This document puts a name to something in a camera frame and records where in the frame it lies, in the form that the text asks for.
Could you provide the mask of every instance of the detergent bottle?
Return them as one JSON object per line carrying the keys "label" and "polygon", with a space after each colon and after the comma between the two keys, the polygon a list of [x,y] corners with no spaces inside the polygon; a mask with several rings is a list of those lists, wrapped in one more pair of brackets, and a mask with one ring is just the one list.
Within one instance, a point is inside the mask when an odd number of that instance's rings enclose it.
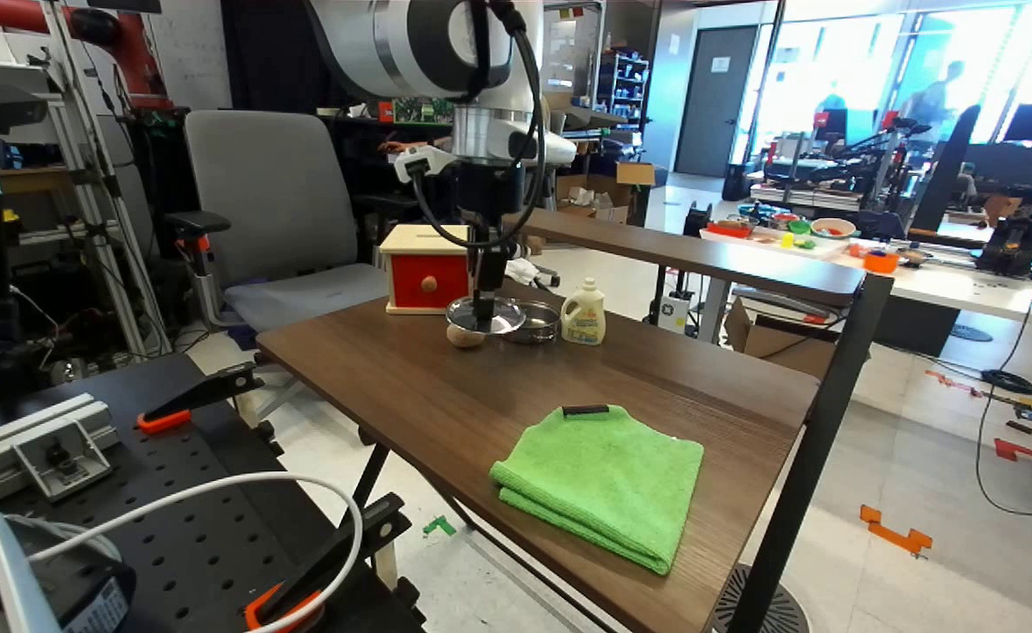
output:
{"label": "detergent bottle", "polygon": [[593,277],[583,281],[583,288],[569,296],[561,306],[563,340],[580,345],[601,345],[606,338],[606,295],[598,292]]}

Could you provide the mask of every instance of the red drawer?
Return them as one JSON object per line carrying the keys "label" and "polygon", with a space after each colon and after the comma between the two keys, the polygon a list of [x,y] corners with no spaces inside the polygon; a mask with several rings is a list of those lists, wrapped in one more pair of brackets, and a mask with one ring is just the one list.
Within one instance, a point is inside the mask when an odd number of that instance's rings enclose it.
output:
{"label": "red drawer", "polygon": [[392,308],[444,311],[469,293],[465,256],[393,255]]}

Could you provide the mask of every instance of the green microfiber towel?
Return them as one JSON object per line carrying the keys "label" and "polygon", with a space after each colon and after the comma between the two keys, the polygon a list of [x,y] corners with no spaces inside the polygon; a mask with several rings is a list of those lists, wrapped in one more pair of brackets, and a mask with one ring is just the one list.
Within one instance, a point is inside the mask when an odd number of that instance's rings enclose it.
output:
{"label": "green microfiber towel", "polygon": [[656,433],[620,406],[555,409],[489,476],[506,504],[668,576],[703,458],[703,446]]}

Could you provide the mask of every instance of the gray office chair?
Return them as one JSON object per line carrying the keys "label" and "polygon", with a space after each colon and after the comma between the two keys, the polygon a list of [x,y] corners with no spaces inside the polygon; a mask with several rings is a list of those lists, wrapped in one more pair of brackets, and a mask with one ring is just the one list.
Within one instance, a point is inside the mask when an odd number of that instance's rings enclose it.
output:
{"label": "gray office chair", "polygon": [[[209,328],[265,333],[387,295],[383,271],[356,263],[353,200],[321,121],[203,110],[187,116],[186,132],[202,211],[166,220],[186,244]],[[218,287],[238,320],[220,316]],[[291,378],[259,417],[298,389]]]}

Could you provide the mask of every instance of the wooden box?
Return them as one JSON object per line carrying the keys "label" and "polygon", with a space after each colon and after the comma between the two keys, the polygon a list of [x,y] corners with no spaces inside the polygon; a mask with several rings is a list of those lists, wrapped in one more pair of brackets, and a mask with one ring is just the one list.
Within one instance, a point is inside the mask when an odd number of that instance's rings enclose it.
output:
{"label": "wooden box", "polygon": [[[469,240],[469,227],[444,227]],[[465,249],[428,224],[399,224],[380,245],[388,278],[388,314],[445,314],[471,289]]]}

